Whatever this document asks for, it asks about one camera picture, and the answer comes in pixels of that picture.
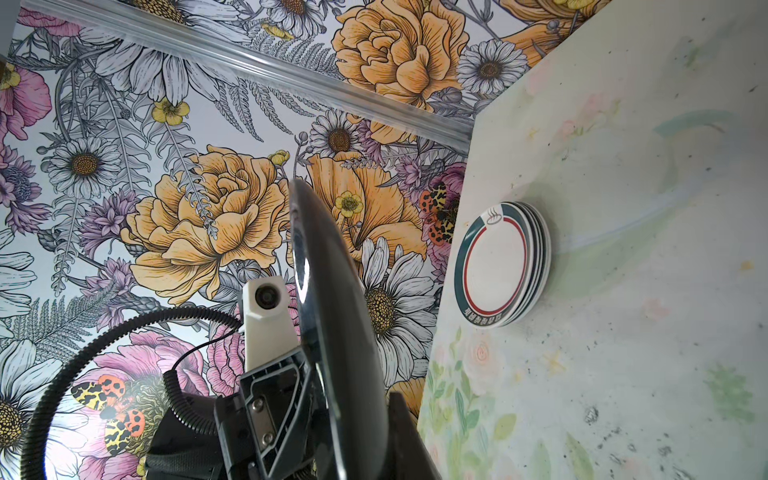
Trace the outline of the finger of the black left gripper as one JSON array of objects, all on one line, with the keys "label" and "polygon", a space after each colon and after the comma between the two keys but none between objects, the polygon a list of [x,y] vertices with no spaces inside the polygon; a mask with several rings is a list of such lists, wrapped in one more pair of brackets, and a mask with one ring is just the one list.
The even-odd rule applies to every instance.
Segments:
[{"label": "finger of the black left gripper", "polygon": [[245,418],[255,453],[251,479],[317,477],[317,398],[314,374],[299,347],[241,380]]}]

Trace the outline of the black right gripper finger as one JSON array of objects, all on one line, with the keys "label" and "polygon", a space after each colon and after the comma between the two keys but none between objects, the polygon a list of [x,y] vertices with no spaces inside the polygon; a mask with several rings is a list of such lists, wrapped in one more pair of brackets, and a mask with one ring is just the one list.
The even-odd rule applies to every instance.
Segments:
[{"label": "black right gripper finger", "polygon": [[441,478],[416,426],[403,394],[388,400],[390,479],[438,480]]}]

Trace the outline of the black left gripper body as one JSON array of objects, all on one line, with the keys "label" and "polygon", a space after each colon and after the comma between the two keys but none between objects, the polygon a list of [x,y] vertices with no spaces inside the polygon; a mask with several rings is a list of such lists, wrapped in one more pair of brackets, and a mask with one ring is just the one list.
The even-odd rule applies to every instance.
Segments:
[{"label": "black left gripper body", "polygon": [[260,479],[255,434],[239,395],[184,396],[192,411],[215,424],[196,433],[167,411],[145,457],[145,479]]}]

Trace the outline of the black plate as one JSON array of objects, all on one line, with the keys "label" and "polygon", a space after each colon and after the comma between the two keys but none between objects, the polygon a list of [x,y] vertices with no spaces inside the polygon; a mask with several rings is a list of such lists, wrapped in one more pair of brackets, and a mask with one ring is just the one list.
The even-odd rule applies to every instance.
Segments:
[{"label": "black plate", "polygon": [[308,183],[290,183],[291,243],[302,346],[319,372],[338,479],[389,474],[382,371],[363,289],[330,212]]}]

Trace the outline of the rearmost green red rimmed plate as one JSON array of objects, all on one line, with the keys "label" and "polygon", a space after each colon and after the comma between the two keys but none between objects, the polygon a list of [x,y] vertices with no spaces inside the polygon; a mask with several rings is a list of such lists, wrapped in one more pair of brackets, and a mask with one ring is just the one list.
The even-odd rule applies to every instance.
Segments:
[{"label": "rearmost green red rimmed plate", "polygon": [[459,246],[454,294],[478,328],[499,328],[527,315],[542,295],[552,263],[541,213],[525,202],[501,202],[468,228]]}]

